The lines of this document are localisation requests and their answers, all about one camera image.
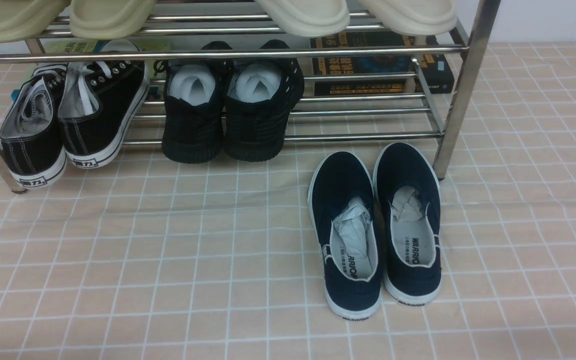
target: floor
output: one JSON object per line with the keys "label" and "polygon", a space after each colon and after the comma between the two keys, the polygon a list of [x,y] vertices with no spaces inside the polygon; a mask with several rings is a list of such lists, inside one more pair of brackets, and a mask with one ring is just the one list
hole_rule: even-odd
{"label": "floor", "polygon": [[[25,70],[0,65],[0,120]],[[297,120],[289,133],[428,128]],[[202,165],[128,149],[48,189],[0,180],[0,360],[576,359],[576,43],[491,46],[441,183],[441,295],[409,309],[384,292],[347,322],[325,303],[306,189],[326,154],[371,168],[385,145]]]}

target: slipper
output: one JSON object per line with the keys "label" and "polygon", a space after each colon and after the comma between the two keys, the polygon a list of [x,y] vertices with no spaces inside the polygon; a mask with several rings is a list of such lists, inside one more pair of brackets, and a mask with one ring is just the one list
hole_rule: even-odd
{"label": "slipper", "polygon": [[157,0],[72,0],[70,30],[83,39],[119,39],[138,32]]}
{"label": "slipper", "polygon": [[0,0],[0,43],[37,36],[70,0]]}
{"label": "slipper", "polygon": [[346,0],[255,0],[284,32],[299,37],[324,37],[346,29]]}
{"label": "slipper", "polygon": [[387,28],[402,35],[437,35],[457,25],[453,0],[358,0]]}

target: shoe sole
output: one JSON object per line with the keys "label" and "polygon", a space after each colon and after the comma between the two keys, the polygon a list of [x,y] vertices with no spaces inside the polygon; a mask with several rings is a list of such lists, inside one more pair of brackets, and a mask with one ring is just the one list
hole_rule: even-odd
{"label": "shoe sole", "polygon": [[75,16],[70,18],[70,30],[74,37],[83,39],[119,39],[135,34],[144,27],[148,16],[156,3],[155,0],[138,0],[142,2],[135,12],[124,18],[119,24],[100,27],[98,23],[80,20]]}
{"label": "shoe sole", "polygon": [[215,125],[213,137],[202,144],[188,145],[166,138],[161,141],[161,150],[164,155],[181,164],[203,164],[215,159],[224,147],[224,130],[221,120]]}
{"label": "shoe sole", "polygon": [[316,25],[301,21],[288,14],[288,11],[277,5],[273,0],[255,1],[284,32],[297,35],[298,37],[315,38],[337,34],[345,30],[350,24],[350,12],[346,6],[342,9],[342,12],[336,16],[336,18],[339,18],[338,21],[327,25]]}
{"label": "shoe sole", "polygon": [[[392,146],[394,144],[399,144],[399,143],[392,143],[392,144],[383,148],[383,150],[379,153],[379,156],[377,157],[377,161],[374,164],[374,169],[372,170],[372,197],[377,202],[377,206],[379,207],[379,209],[382,208],[382,205],[379,203],[379,196],[377,196],[377,170],[379,169],[379,163],[382,161],[382,157],[386,153],[386,150],[388,150],[388,148],[390,148],[390,146]],[[428,162],[428,159],[426,159],[426,157],[416,147],[414,147],[412,145],[409,145],[409,146],[410,146],[410,148],[413,148],[419,154],[419,156],[423,159],[423,161],[425,161],[426,166],[428,166],[430,168],[430,170],[432,170],[432,177],[434,177],[434,183],[437,185],[437,189],[439,189],[439,179],[437,178],[437,174],[435,173],[433,166],[430,164],[430,162]],[[439,193],[439,202],[440,203],[442,201],[441,196],[442,196],[442,194]],[[441,291],[441,288],[442,288],[442,280],[439,280],[439,285],[437,286],[437,289],[430,292],[430,294],[425,294],[425,295],[421,295],[421,296],[412,296],[412,295],[406,294],[406,292],[403,292],[402,290],[397,289],[397,287],[395,287],[395,285],[393,285],[390,278],[388,277],[388,270],[387,269],[384,270],[383,275],[384,275],[384,277],[383,277],[384,281],[383,282],[384,282],[384,285],[386,287],[386,291],[396,301],[398,301],[400,304],[406,305],[406,306],[419,307],[419,306],[427,305],[428,303],[430,303],[430,301],[433,301],[437,298],[437,296],[439,295],[439,291]]]}
{"label": "shoe sole", "polygon": [[94,169],[107,166],[117,157],[119,149],[121,149],[122,144],[124,143],[124,138],[126,137],[126,132],[128,131],[128,125],[130,124],[130,121],[133,120],[137,110],[139,110],[142,104],[144,104],[146,96],[148,96],[149,82],[150,77],[148,68],[144,68],[144,75],[141,86],[139,87],[135,96],[133,96],[130,107],[128,107],[128,111],[126,111],[126,114],[123,116],[121,126],[119,126],[119,131],[117,131],[117,134],[114,136],[114,139],[112,139],[108,146],[103,148],[103,150],[92,153],[90,155],[76,155],[75,153],[66,151],[70,161],[72,161],[74,166],[80,169]]}
{"label": "shoe sole", "polygon": [[384,0],[358,0],[370,13],[375,14],[379,21],[388,29],[402,35],[438,35],[449,32],[457,26],[457,14],[443,23],[429,24],[413,20],[386,4]]}
{"label": "shoe sole", "polygon": [[[370,180],[370,172],[368,172],[368,169],[366,168],[366,165],[364,164],[364,162],[359,157],[357,157],[357,155],[355,155],[354,153],[352,155],[361,163],[363,170],[366,172],[366,176]],[[331,157],[331,155],[327,156],[319,164],[319,166],[317,166],[317,169],[315,170],[315,173],[312,176],[312,180],[310,180],[310,185],[308,185],[308,210],[310,211],[310,222],[312,223],[312,227],[315,230],[315,234],[317,235],[317,244],[320,247],[321,247],[320,239],[319,239],[320,236],[319,236],[319,234],[317,234],[317,226],[315,224],[315,217],[313,216],[313,188],[315,185],[315,180],[317,179],[317,175],[320,173],[320,170],[322,170],[322,166],[324,165],[324,163],[326,162],[326,160],[329,157]],[[329,294],[326,286],[324,286],[324,294],[326,296],[326,303],[327,303],[328,307],[330,308],[330,310],[332,310],[332,312],[334,314],[336,314],[337,316],[339,316],[342,319],[345,319],[347,321],[365,321],[366,319],[368,319],[369,317],[374,315],[377,312],[377,310],[379,309],[380,305],[382,304],[382,289],[381,288],[379,289],[379,297],[377,297],[377,301],[373,305],[371,305],[369,308],[367,308],[366,310],[359,310],[359,311],[344,309],[343,307],[337,305],[332,300],[332,298],[330,298],[330,294]]]}
{"label": "shoe sole", "polygon": [[69,3],[70,1],[67,0],[47,1],[32,20],[10,24],[5,29],[0,28],[0,43],[22,41],[40,34],[68,7]]}
{"label": "shoe sole", "polygon": [[267,162],[282,152],[282,149],[284,148],[284,137],[286,136],[285,133],[286,130],[284,130],[284,134],[281,135],[281,138],[270,146],[256,143],[245,143],[243,141],[238,141],[237,139],[229,138],[226,135],[223,150],[229,157],[241,160],[242,162]]}
{"label": "shoe sole", "polygon": [[55,161],[55,163],[48,169],[33,175],[19,175],[13,171],[10,171],[10,174],[14,180],[25,189],[39,189],[54,184],[62,177],[62,175],[64,175],[65,172],[66,149],[62,147],[59,157],[57,157],[57,161]]}

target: black canvas sneaker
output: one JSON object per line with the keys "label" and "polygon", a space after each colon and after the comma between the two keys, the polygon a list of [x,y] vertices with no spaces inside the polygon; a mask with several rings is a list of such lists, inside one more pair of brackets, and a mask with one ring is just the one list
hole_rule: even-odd
{"label": "black canvas sneaker", "polygon": [[426,305],[442,279],[435,171],[416,148],[393,143],[379,155],[373,182],[386,224],[386,290],[403,305]]}
{"label": "black canvas sneaker", "polygon": [[[126,39],[114,39],[102,48],[138,50]],[[59,121],[66,152],[76,167],[102,167],[117,156],[130,121],[146,100],[148,86],[143,61],[68,64]]]}
{"label": "black canvas sneaker", "polygon": [[[268,41],[262,49],[288,49]],[[224,151],[245,162],[265,162],[282,150],[288,116],[304,95],[297,59],[234,61],[225,94]]]}
{"label": "black canvas sneaker", "polygon": [[26,189],[50,185],[66,170],[57,119],[65,82],[65,64],[38,67],[22,85],[1,125],[6,163],[13,178]]}
{"label": "black canvas sneaker", "polygon": [[[231,47],[214,41],[202,50]],[[161,141],[164,155],[185,164],[212,160],[224,147],[222,111],[229,61],[158,61],[155,71],[166,71],[166,126]]]}
{"label": "black canvas sneaker", "polygon": [[321,246],[327,304],[343,319],[367,319],[380,305],[383,269],[366,166],[349,152],[327,157],[310,182],[308,205]]}

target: white wall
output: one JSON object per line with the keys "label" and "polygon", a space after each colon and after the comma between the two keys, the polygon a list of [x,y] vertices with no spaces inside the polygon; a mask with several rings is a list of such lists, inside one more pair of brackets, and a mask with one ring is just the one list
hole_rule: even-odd
{"label": "white wall", "polygon": [[[478,0],[455,2],[461,22],[470,31]],[[576,41],[576,0],[501,0],[491,41]]]}

